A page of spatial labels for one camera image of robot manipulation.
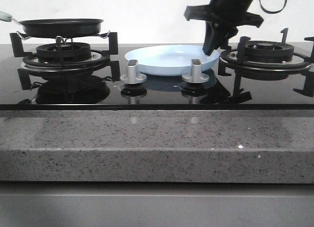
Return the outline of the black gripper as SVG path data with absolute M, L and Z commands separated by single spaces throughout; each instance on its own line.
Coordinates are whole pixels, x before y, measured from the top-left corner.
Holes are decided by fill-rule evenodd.
M 229 39 L 238 33 L 238 26 L 260 27 L 263 18 L 249 13 L 248 8 L 253 0 L 210 0 L 207 5 L 187 6 L 184 12 L 186 20 L 206 22 L 206 34 L 203 44 L 205 55 L 213 50 L 225 47 Z

